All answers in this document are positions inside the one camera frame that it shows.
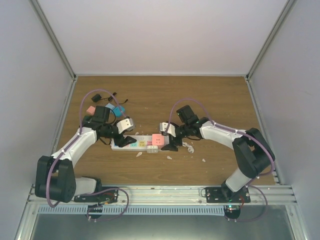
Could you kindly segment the cyan square adapter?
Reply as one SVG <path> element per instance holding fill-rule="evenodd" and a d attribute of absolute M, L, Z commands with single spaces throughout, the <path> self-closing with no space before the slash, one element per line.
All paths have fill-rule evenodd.
<path fill-rule="evenodd" d="M 125 108 L 123 106 L 116 106 L 112 111 L 117 118 L 120 118 L 125 113 Z"/>

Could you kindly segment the dark green square adapter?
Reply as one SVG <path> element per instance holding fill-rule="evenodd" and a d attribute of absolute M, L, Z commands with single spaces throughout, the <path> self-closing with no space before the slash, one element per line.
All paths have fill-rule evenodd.
<path fill-rule="evenodd" d="M 90 115 L 85 115 L 84 118 L 83 118 L 83 122 L 87 122 L 91 119 L 91 116 Z"/>

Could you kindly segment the light blue usb charger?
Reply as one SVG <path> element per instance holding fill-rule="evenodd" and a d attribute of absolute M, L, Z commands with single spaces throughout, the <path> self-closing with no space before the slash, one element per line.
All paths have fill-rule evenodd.
<path fill-rule="evenodd" d="M 106 108 L 109 108 L 111 110 L 113 110 L 115 108 L 115 106 L 111 103 L 108 103 L 107 105 L 105 105 Z"/>

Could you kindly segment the small pink plug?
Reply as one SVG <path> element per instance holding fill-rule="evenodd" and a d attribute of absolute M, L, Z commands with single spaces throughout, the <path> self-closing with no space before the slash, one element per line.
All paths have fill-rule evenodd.
<path fill-rule="evenodd" d="M 90 106 L 87 110 L 86 113 L 90 116 L 93 116 L 95 114 L 96 107 L 95 106 Z"/>

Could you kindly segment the black plug with cable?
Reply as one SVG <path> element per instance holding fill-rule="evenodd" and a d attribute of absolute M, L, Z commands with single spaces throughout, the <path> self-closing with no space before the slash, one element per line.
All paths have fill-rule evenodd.
<path fill-rule="evenodd" d="M 91 98 L 91 100 L 94 102 L 94 103 L 97 103 L 97 102 L 99 102 L 99 101 L 108 101 L 109 103 L 111 103 L 112 101 L 115 101 L 114 99 L 113 99 L 113 97 L 112 96 L 109 96 L 109 97 L 102 97 L 100 94 L 95 94 L 92 98 Z M 128 99 L 126 99 L 125 101 L 123 101 L 123 102 L 121 102 L 121 103 L 119 103 L 119 104 L 125 104 L 125 103 L 127 103 L 128 102 Z"/>

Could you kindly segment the large pink adapter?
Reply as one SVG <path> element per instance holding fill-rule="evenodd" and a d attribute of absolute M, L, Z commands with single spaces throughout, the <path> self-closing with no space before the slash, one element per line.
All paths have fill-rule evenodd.
<path fill-rule="evenodd" d="M 165 137 L 160 133 L 152 134 L 151 143 L 153 146 L 157 146 L 158 149 L 161 149 L 165 145 Z"/>

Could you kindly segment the white power strip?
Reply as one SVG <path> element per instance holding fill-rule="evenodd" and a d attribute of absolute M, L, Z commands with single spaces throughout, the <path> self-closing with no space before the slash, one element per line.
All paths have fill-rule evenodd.
<path fill-rule="evenodd" d="M 114 140 L 111 140 L 111 149 L 113 151 L 130 151 L 130 152 L 146 152 L 147 146 L 152 144 L 152 136 L 151 135 L 128 135 L 136 139 L 136 142 L 130 143 L 124 147 L 118 147 L 115 145 Z"/>

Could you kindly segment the white grey plug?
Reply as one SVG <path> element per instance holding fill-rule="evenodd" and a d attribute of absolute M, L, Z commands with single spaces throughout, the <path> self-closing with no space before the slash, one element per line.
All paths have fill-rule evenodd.
<path fill-rule="evenodd" d="M 146 148 L 148 154 L 155 154 L 159 152 L 159 147 L 157 145 L 148 145 Z"/>

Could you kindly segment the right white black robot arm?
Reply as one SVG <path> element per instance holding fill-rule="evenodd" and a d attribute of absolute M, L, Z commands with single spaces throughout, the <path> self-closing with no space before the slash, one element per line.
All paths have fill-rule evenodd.
<path fill-rule="evenodd" d="M 237 169 L 220 187 L 223 200 L 234 202 L 245 186 L 263 171 L 275 168 L 275 155 L 261 132 L 256 128 L 238 130 L 214 122 L 208 117 L 198 118 L 189 105 L 176 111 L 182 125 L 170 121 L 161 122 L 159 131 L 169 137 L 169 143 L 162 147 L 163 151 L 178 151 L 183 139 L 197 137 L 199 140 L 210 140 L 233 150 Z"/>

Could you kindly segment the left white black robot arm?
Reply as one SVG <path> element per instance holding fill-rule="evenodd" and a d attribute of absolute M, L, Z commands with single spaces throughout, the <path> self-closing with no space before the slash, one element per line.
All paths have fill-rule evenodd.
<path fill-rule="evenodd" d="M 125 132 L 134 129 L 132 118 L 109 123 L 110 109 L 97 106 L 93 115 L 86 115 L 75 135 L 57 152 L 50 156 L 43 155 L 37 162 L 35 195 L 46 199 L 52 208 L 59 203 L 69 203 L 76 196 L 86 196 L 92 202 L 103 197 L 97 178 L 75 176 L 74 168 L 83 154 L 97 141 L 112 140 L 122 148 L 136 142 Z"/>

